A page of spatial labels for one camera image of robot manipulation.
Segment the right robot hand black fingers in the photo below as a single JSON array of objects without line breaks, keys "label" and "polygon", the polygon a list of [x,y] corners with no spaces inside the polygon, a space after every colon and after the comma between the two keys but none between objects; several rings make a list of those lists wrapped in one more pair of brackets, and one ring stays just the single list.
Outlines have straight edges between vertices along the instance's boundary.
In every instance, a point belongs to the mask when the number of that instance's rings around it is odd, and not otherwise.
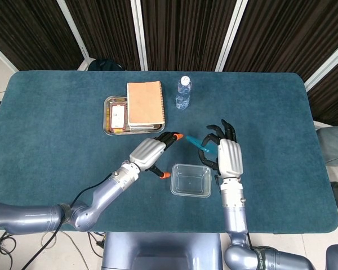
[{"label": "right robot hand black fingers", "polygon": [[206,135],[201,143],[202,147],[205,147],[209,141],[216,144],[216,161],[208,160],[201,148],[198,150],[199,159],[203,165],[217,171],[221,179],[240,179],[243,174],[243,161],[241,147],[237,143],[235,129],[224,119],[221,120],[221,123],[224,127],[224,131],[214,124],[206,126],[207,129],[215,131],[215,134],[210,133]]}]

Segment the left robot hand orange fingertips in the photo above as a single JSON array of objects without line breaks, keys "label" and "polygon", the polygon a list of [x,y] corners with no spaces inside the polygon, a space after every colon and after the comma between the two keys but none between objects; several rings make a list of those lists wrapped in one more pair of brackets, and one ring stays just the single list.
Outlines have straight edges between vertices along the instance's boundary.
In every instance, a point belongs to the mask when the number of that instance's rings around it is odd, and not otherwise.
[{"label": "left robot hand orange fingertips", "polygon": [[151,171],[161,179],[171,176],[156,166],[159,157],[175,142],[184,137],[178,132],[163,132],[155,138],[146,138],[130,154],[130,162],[136,164],[141,171]]}]

